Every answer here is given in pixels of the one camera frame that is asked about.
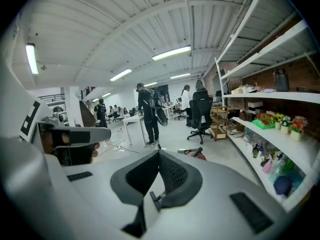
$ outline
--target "white flower pot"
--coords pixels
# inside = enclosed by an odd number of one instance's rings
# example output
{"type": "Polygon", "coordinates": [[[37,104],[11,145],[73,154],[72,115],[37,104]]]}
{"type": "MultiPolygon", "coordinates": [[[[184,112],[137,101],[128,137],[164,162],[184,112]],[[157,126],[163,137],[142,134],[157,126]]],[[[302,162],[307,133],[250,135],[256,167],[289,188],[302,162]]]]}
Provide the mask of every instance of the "white flower pot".
{"type": "Polygon", "coordinates": [[[288,126],[281,126],[280,132],[282,134],[288,134],[289,133],[289,127],[288,126]]]}
{"type": "Polygon", "coordinates": [[[280,128],[281,128],[281,123],[280,123],[280,122],[274,122],[274,124],[275,124],[275,128],[278,129],[278,130],[280,130],[280,128]]]}
{"type": "Polygon", "coordinates": [[[291,139],[298,142],[301,140],[301,132],[296,132],[296,131],[292,130],[290,133],[290,137],[291,137],[291,139]]]}

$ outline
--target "white shirt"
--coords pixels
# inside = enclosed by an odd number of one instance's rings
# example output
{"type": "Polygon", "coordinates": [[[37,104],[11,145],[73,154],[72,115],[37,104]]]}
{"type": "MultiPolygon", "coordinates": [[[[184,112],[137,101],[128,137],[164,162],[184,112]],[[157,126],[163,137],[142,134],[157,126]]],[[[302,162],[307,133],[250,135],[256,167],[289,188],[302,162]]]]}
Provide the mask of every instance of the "white shirt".
{"type": "Polygon", "coordinates": [[[182,100],[182,105],[181,105],[182,110],[190,108],[189,101],[191,101],[191,96],[189,91],[187,90],[183,91],[181,100],[182,100]]]}

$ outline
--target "wooden cart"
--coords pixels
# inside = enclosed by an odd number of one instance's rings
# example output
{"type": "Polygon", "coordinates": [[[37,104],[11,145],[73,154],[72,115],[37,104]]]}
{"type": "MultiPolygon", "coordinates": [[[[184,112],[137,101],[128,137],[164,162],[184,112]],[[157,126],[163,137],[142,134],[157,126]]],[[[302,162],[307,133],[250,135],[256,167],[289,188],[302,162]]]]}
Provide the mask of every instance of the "wooden cart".
{"type": "Polygon", "coordinates": [[[211,109],[212,123],[209,132],[213,135],[214,141],[224,140],[227,138],[228,112],[230,106],[216,106],[211,109]]]}

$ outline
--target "green plastic bag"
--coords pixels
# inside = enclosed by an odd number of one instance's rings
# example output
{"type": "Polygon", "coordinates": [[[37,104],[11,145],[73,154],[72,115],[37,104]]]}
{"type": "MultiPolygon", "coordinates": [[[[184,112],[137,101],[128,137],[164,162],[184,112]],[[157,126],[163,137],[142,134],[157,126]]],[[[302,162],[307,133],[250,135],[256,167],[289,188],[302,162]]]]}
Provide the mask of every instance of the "green plastic bag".
{"type": "Polygon", "coordinates": [[[253,120],[252,123],[263,130],[275,127],[275,124],[268,119],[256,119],[253,120]]]}

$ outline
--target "potted flower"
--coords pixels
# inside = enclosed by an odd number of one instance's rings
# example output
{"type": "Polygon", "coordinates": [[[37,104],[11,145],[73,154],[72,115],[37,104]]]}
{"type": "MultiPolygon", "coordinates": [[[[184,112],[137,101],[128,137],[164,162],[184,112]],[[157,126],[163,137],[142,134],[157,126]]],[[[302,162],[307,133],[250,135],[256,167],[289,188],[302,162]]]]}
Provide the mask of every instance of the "potted flower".
{"type": "Polygon", "coordinates": [[[290,134],[291,139],[295,140],[295,141],[300,141],[301,140],[301,134],[304,130],[304,128],[306,127],[306,125],[308,124],[308,121],[305,117],[303,116],[296,116],[293,120],[292,120],[292,131],[290,134]]]}
{"type": "Polygon", "coordinates": [[[275,116],[272,117],[272,121],[274,122],[275,128],[280,130],[281,128],[281,120],[284,117],[283,114],[275,114],[275,116]]]}
{"type": "Polygon", "coordinates": [[[280,132],[282,134],[288,134],[289,133],[289,126],[291,125],[291,118],[287,115],[283,116],[281,119],[281,130],[280,132]]]}

